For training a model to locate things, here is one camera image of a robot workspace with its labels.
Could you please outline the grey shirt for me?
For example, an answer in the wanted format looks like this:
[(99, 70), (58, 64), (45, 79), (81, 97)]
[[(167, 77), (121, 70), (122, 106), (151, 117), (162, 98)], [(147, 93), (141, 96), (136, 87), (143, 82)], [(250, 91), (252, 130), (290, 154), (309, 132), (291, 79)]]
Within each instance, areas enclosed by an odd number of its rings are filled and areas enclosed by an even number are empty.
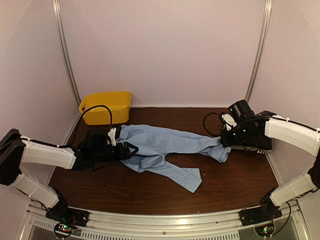
[(270, 153), (271, 152), (271, 150), (265, 150), (265, 149), (260, 149), (260, 148), (256, 148), (256, 147), (245, 148), (245, 147), (240, 146), (240, 145), (231, 146), (231, 149), (232, 150), (257, 152), (258, 154), (266, 154), (266, 153)]

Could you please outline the black shirt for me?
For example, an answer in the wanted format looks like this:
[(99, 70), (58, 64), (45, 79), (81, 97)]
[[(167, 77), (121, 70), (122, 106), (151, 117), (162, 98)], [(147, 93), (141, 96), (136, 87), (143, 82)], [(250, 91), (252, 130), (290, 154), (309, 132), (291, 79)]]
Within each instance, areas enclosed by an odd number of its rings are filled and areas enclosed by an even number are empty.
[(272, 139), (265, 135), (265, 128), (262, 126), (238, 126), (235, 130), (238, 144), (245, 150), (253, 148), (269, 151), (273, 149)]

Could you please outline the light blue long sleeve shirt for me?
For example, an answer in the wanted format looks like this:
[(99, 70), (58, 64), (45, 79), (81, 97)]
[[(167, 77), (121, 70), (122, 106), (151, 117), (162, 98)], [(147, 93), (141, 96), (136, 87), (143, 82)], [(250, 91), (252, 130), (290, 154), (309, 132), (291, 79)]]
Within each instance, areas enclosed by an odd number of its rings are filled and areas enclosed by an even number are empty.
[(150, 125), (122, 125), (118, 143), (128, 142), (138, 152), (122, 163), (137, 173), (151, 172), (171, 179), (191, 193), (202, 183), (198, 168), (180, 168), (168, 161), (168, 154), (201, 154), (225, 163), (230, 147), (221, 144), (220, 137), (208, 137), (187, 131)]

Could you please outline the yellow plastic basket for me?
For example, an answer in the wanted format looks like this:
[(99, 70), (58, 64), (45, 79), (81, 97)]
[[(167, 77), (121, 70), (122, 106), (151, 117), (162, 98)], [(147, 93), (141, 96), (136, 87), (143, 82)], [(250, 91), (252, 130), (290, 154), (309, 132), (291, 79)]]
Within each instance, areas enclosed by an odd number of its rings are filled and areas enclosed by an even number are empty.
[(99, 92), (87, 95), (78, 110), (87, 125), (126, 123), (130, 118), (131, 93), (128, 91)]

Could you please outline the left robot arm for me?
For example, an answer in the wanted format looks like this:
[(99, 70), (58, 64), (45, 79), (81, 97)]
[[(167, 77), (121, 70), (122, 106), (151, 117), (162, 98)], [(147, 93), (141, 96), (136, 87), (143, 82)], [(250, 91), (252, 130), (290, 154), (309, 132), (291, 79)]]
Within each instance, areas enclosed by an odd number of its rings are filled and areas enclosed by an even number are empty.
[(22, 165), (32, 163), (83, 171), (97, 163), (128, 160), (139, 148), (126, 141), (117, 142), (118, 132), (117, 128), (90, 129), (84, 140), (73, 147), (31, 139), (11, 129), (0, 141), (0, 183), (39, 201), (52, 209), (61, 222), (67, 222), (72, 218), (71, 209), (61, 203), (55, 190), (23, 172)]

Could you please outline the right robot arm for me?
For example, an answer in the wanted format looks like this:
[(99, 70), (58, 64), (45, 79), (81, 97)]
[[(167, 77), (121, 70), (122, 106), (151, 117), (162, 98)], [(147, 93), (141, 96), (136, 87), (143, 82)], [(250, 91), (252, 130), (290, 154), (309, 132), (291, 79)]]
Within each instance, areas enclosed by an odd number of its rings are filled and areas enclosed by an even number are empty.
[(259, 220), (268, 220), (276, 212), (276, 207), (320, 188), (319, 129), (267, 110), (256, 114), (244, 99), (229, 106), (228, 110), (228, 113), (219, 114), (223, 124), (220, 142), (224, 147), (267, 152), (273, 148), (272, 141), (279, 140), (315, 157), (313, 166), (307, 172), (275, 188), (261, 199), (261, 206), (256, 210)]

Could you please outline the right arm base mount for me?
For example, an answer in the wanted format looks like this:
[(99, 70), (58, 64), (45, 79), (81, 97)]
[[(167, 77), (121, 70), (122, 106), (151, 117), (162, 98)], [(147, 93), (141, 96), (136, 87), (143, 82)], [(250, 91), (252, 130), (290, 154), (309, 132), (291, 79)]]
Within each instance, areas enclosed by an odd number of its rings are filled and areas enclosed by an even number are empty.
[(261, 206), (254, 208), (244, 208), (239, 213), (239, 218), (243, 227), (269, 222), (282, 216), (282, 211), (275, 208), (271, 212), (263, 210)]

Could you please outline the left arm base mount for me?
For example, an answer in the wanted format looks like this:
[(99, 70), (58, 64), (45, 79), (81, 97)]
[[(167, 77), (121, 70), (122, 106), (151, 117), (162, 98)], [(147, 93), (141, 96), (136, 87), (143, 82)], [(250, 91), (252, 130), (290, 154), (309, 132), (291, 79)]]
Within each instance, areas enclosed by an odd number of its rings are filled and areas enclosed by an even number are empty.
[(45, 217), (68, 226), (86, 227), (89, 212), (85, 210), (70, 208), (68, 206), (55, 206), (48, 209)]

